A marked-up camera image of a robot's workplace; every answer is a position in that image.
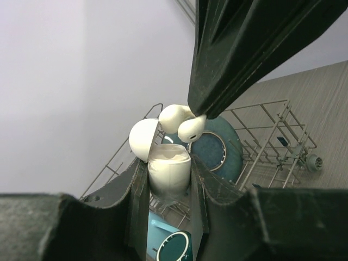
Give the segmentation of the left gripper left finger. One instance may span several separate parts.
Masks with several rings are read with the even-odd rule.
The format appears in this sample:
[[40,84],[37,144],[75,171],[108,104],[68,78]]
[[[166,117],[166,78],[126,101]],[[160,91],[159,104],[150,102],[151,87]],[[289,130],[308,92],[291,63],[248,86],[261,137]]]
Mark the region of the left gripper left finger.
[[1,260],[145,260],[149,193],[136,159],[81,200],[1,194]]

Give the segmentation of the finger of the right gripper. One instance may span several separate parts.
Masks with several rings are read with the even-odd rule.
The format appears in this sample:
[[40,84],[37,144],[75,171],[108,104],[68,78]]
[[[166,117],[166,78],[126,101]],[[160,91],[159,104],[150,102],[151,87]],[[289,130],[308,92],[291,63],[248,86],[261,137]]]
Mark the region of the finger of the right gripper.
[[347,1],[208,1],[205,114],[217,117],[251,85],[319,38]]
[[314,1],[197,1],[188,105],[216,116],[308,45],[299,29]]

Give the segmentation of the oval white charging case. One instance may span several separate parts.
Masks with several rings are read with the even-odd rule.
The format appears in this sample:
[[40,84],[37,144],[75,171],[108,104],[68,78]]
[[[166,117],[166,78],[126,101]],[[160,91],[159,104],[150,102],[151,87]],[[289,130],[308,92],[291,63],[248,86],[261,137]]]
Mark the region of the oval white charging case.
[[[151,193],[162,200],[184,195],[190,185],[191,157],[179,144],[156,144],[159,130],[157,119],[137,122],[129,133],[129,145],[133,153],[147,164]],[[163,151],[183,151],[189,158],[185,161],[161,160]]]

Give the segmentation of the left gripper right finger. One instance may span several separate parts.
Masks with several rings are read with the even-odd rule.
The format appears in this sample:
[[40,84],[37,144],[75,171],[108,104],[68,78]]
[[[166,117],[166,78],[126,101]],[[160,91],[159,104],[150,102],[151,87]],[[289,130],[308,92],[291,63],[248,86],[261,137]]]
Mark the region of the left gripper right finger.
[[194,260],[347,260],[347,190],[241,192],[191,158]]

